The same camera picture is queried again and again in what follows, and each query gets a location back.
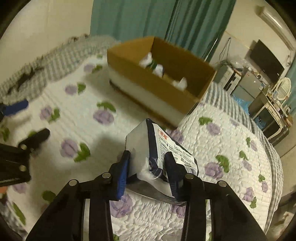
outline tissue package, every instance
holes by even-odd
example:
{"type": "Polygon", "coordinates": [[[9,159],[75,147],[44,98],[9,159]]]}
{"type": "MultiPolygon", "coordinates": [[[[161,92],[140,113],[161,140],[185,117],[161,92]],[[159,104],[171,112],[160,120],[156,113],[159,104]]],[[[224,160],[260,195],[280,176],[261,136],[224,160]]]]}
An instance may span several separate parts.
{"type": "Polygon", "coordinates": [[[197,176],[197,162],[187,150],[150,119],[141,122],[126,136],[126,150],[131,152],[128,189],[162,202],[181,204],[172,195],[164,155],[172,152],[176,163],[197,176]]]}

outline television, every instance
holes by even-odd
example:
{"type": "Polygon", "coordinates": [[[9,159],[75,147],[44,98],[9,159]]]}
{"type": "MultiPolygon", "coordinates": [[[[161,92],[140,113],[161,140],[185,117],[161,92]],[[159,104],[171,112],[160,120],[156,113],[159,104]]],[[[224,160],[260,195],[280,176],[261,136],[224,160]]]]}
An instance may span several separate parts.
{"type": "Polygon", "coordinates": [[[273,53],[258,40],[250,54],[250,58],[257,64],[260,69],[267,75],[271,82],[276,83],[284,71],[284,67],[273,55],[273,53]]]}

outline green leaf pattern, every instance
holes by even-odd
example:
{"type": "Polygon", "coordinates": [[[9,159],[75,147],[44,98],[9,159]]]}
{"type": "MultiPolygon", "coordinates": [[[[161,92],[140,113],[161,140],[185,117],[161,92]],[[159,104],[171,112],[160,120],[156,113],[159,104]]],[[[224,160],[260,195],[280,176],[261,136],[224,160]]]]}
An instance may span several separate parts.
{"type": "Polygon", "coordinates": [[[77,83],[77,93],[81,94],[86,88],[85,83],[77,83]]]}
{"type": "Polygon", "coordinates": [[[23,225],[26,225],[26,218],[22,211],[19,209],[19,207],[13,203],[13,209],[15,210],[15,214],[19,217],[20,221],[22,222],[23,225]]]}
{"type": "Polygon", "coordinates": [[[77,152],[77,157],[74,158],[74,162],[81,162],[91,156],[91,152],[85,143],[80,143],[81,151],[77,152]]]}
{"type": "Polygon", "coordinates": [[[55,108],[54,113],[51,114],[50,118],[48,119],[48,123],[56,121],[59,118],[60,118],[59,108],[55,108]]]}
{"type": "Polygon", "coordinates": [[[251,138],[250,137],[247,137],[246,138],[246,142],[247,142],[247,146],[250,147],[251,138]]]}
{"type": "Polygon", "coordinates": [[[240,158],[243,158],[243,159],[245,159],[245,160],[249,160],[249,159],[247,158],[247,155],[244,153],[244,151],[240,151],[240,152],[239,152],[239,157],[240,157],[240,158]]]}
{"type": "Polygon", "coordinates": [[[114,241],[119,241],[119,237],[116,234],[113,234],[113,240],[114,241]]]}
{"type": "Polygon", "coordinates": [[[35,135],[36,133],[37,133],[36,131],[32,130],[32,131],[30,131],[30,133],[28,134],[28,137],[31,137],[31,136],[35,135]]]}
{"type": "Polygon", "coordinates": [[[97,72],[97,71],[101,70],[102,68],[103,68],[102,65],[97,64],[97,65],[93,68],[92,73],[97,72]]]}
{"type": "Polygon", "coordinates": [[[56,197],[56,194],[53,193],[52,191],[44,191],[42,193],[42,198],[45,201],[48,201],[49,203],[51,203],[56,197]]]}
{"type": "Polygon", "coordinates": [[[219,162],[219,166],[223,167],[224,172],[228,173],[229,172],[229,160],[226,156],[223,155],[217,155],[216,159],[219,162]]]}
{"type": "Polygon", "coordinates": [[[1,126],[0,131],[1,131],[4,142],[6,142],[10,135],[9,129],[5,126],[1,126]]]}
{"type": "Polygon", "coordinates": [[[259,174],[259,176],[258,176],[258,181],[259,181],[260,183],[263,182],[263,181],[265,181],[265,177],[262,176],[261,174],[259,174]]]}
{"type": "Polygon", "coordinates": [[[202,126],[203,126],[203,125],[207,125],[207,124],[213,122],[213,120],[212,120],[211,118],[204,117],[204,116],[200,117],[200,118],[198,119],[198,121],[199,121],[200,125],[202,125],[202,126]]]}
{"type": "Polygon", "coordinates": [[[255,207],[257,207],[256,202],[257,202],[257,198],[254,197],[253,201],[250,204],[250,208],[254,209],[255,207]]]}
{"type": "Polygon", "coordinates": [[[110,102],[107,102],[107,101],[98,102],[96,105],[98,108],[103,107],[104,110],[109,109],[112,112],[116,112],[115,107],[110,102]]]}

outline bed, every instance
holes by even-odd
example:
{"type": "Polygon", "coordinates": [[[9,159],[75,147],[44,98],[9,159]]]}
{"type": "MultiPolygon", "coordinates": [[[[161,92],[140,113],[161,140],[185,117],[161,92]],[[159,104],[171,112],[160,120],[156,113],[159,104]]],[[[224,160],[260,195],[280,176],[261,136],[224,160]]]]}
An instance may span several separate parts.
{"type": "MultiPolygon", "coordinates": [[[[51,131],[30,160],[32,180],[2,189],[0,194],[0,213],[19,234],[16,240],[27,236],[69,180],[88,181],[107,171],[124,150],[125,136],[144,119],[155,120],[110,85],[106,52],[116,43],[108,36],[81,37],[24,66],[0,85],[4,103],[24,98],[30,103],[28,109],[6,119],[5,127],[10,130],[6,144],[16,145],[43,128],[51,131]],[[31,66],[44,69],[19,92],[7,96],[7,90],[31,66]]],[[[212,83],[178,129],[167,132],[194,155],[199,177],[214,183],[226,181],[267,232],[282,193],[281,161],[243,109],[212,83]]],[[[119,202],[110,202],[110,211],[115,240],[181,238],[185,207],[126,190],[119,202]]],[[[207,240],[210,231],[207,202],[207,240]]]]}

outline bedsheet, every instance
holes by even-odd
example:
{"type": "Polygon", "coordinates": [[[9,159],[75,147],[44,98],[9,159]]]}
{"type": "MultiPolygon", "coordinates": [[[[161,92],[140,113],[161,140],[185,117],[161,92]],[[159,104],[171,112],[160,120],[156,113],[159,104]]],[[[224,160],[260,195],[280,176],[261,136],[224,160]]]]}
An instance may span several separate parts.
{"type": "MultiPolygon", "coordinates": [[[[0,194],[1,214],[23,238],[70,179],[83,182],[107,171],[124,150],[125,136],[143,119],[153,119],[110,87],[104,68],[94,69],[105,63],[100,56],[85,60],[72,74],[50,83],[27,110],[7,120],[10,145],[32,131],[44,127],[51,131],[30,161],[32,180],[0,194]]],[[[281,197],[281,162],[262,132],[226,92],[212,83],[195,111],[169,134],[194,154],[203,180],[227,181],[267,231],[281,197]]],[[[115,239],[181,237],[184,207],[126,190],[119,202],[110,203],[110,210],[115,239]]],[[[208,203],[207,240],[209,234],[208,203]]]]}

